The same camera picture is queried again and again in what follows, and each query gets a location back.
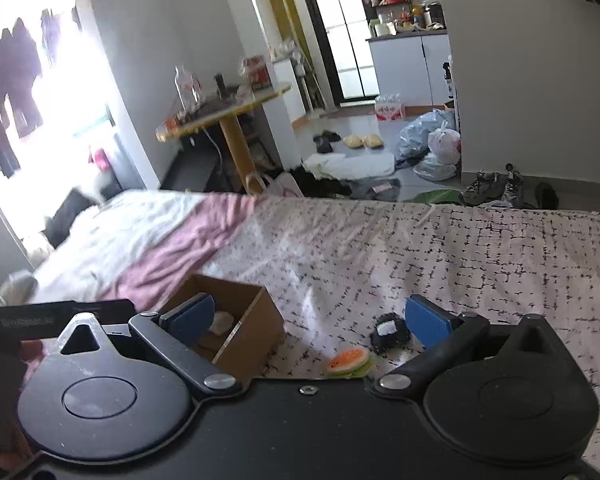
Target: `white towel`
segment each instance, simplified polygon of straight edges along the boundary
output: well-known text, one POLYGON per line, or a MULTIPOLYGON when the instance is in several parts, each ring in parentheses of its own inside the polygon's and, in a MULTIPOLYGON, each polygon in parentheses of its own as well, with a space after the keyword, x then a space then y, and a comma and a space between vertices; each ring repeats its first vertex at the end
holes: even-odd
POLYGON ((302 162, 302 166, 317 179, 359 180, 370 176, 391 175, 395 171, 395 157, 390 152, 349 157, 344 153, 314 153, 302 162))

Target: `black shoe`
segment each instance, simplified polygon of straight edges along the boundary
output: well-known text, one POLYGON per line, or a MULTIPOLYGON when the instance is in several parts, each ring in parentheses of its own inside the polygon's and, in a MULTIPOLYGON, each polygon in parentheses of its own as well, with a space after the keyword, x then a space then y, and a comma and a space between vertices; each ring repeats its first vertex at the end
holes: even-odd
POLYGON ((336 132, 332 132, 331 130, 324 130, 322 132, 322 136, 329 139, 329 142, 338 142, 342 140, 342 137, 339 136, 336 132))
POLYGON ((538 209, 558 209, 559 200, 551 184, 541 182, 536 187, 536 202, 538 202, 538 209))
POLYGON ((326 137, 315 136, 314 142, 315 142, 315 150, 318 153, 321 153, 322 155, 324 155, 325 153, 333 153, 333 148, 331 147, 329 139, 327 139, 326 137))

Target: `yellow table leg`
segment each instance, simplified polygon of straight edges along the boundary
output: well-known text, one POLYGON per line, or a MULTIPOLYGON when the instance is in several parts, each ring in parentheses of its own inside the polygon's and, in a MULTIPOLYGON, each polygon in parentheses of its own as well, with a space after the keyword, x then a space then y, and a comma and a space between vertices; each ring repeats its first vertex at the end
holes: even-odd
POLYGON ((247 192, 260 194, 263 189, 255 180, 251 179, 250 186, 247 188, 247 175, 256 173, 256 167, 251 158, 247 141, 244 139, 244 133, 236 116, 223 117, 219 121, 224 138, 229 146, 231 156, 234 158, 235 167, 238 170, 244 189, 247 192))

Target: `slipper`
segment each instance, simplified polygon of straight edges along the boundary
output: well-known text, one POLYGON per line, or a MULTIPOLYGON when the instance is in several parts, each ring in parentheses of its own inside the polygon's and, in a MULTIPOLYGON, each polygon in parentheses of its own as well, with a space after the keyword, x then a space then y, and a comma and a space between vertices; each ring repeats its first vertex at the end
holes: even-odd
POLYGON ((378 134, 371 134, 363 137, 362 142, 366 147, 371 148, 372 150, 384 148, 384 142, 382 142, 382 139, 378 134))
POLYGON ((329 139, 323 136, 314 137, 315 149, 321 155, 325 153, 333 153, 333 148, 329 142, 329 139))
POLYGON ((357 135, 350 135, 349 137, 344 138, 344 143, 349 146, 352 150, 357 150, 364 146, 362 139, 357 135))
POLYGON ((342 137, 339 136, 336 132, 332 132, 331 130, 324 130, 322 132, 322 136, 329 139, 329 142, 338 142, 342 140, 342 137))

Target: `black pillow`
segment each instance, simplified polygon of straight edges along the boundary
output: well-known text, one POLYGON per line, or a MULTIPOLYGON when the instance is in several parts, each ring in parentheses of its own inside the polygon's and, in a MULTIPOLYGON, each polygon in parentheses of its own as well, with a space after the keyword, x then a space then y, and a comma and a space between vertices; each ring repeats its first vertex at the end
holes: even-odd
POLYGON ((96 205, 96 203, 77 189, 74 188, 69 192, 54 217, 47 220, 46 229, 42 231, 54 249, 57 249, 69 237, 69 231, 76 217, 92 205, 96 205))

